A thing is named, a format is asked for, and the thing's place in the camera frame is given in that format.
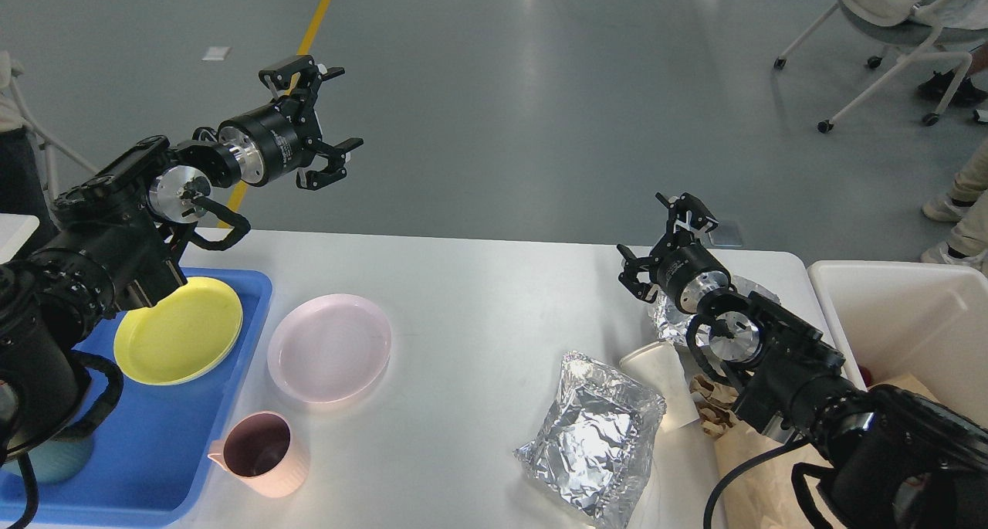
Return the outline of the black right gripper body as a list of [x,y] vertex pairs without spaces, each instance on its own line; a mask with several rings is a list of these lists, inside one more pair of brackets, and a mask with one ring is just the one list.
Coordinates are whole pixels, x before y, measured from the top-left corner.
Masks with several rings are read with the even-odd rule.
[[652,282],[684,314],[695,314],[707,293],[731,286],[727,269],[694,236],[664,236],[652,249]]

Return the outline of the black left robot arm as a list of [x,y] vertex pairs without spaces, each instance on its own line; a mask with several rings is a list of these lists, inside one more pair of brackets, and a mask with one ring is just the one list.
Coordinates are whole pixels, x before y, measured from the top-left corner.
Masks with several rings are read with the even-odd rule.
[[272,99],[200,128],[191,141],[145,138],[81,185],[54,199],[59,234],[24,260],[2,265],[2,462],[16,462],[25,528],[39,509],[31,452],[90,436],[116,409],[123,374],[79,351],[103,319],[152,307],[187,282],[188,245],[222,251],[243,240],[249,220],[211,197],[236,183],[262,187],[289,173],[301,190],[342,180],[363,139],[325,142],[316,102],[343,75],[310,55],[259,72]]

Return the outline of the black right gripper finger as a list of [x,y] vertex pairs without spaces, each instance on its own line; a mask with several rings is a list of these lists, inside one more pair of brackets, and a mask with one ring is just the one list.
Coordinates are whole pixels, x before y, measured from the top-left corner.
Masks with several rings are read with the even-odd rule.
[[658,246],[688,246],[698,242],[702,234],[719,227],[719,220],[701,199],[689,192],[671,198],[656,192],[655,197],[668,210],[666,231]]
[[655,254],[655,248],[645,256],[636,256],[632,248],[624,244],[617,244],[615,248],[622,258],[618,282],[642,303],[656,303],[661,286],[656,278],[660,258]]

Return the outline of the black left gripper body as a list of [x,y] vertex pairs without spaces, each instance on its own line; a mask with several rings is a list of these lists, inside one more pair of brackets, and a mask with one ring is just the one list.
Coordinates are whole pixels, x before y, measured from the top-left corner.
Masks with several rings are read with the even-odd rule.
[[310,100],[276,100],[225,120],[218,129],[218,140],[232,149],[240,180],[257,187],[310,166],[316,153],[306,142],[320,138]]

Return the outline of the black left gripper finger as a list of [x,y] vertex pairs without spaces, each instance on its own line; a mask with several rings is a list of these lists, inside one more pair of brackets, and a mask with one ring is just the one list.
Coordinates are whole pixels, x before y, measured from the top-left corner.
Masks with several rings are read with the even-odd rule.
[[259,80],[272,94],[271,104],[281,97],[315,104],[321,83],[344,74],[343,67],[327,68],[311,55],[296,55],[260,70]]
[[351,137],[337,145],[328,145],[318,138],[307,137],[303,143],[303,148],[312,151],[315,156],[323,157],[327,160],[327,165],[321,170],[299,170],[296,175],[296,187],[300,190],[317,191],[326,185],[332,185],[335,181],[346,178],[348,171],[346,163],[350,158],[350,153],[357,147],[364,144],[364,139]]

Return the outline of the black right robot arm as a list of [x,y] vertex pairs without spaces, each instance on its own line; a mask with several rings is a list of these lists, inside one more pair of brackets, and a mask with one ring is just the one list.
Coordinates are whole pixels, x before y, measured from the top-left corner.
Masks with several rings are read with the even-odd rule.
[[829,522],[808,477],[848,528],[984,528],[986,430],[908,389],[855,387],[842,375],[844,355],[817,328],[761,293],[738,293],[730,272],[702,246],[701,235],[719,222],[701,199],[688,192],[656,198],[668,212],[665,234],[646,256],[617,245],[618,279],[639,300],[654,303],[666,294],[688,315],[685,343],[695,363],[737,390],[738,419],[779,442],[716,484],[703,527],[712,525],[731,482],[812,445],[828,466],[795,463],[791,483],[815,528]]

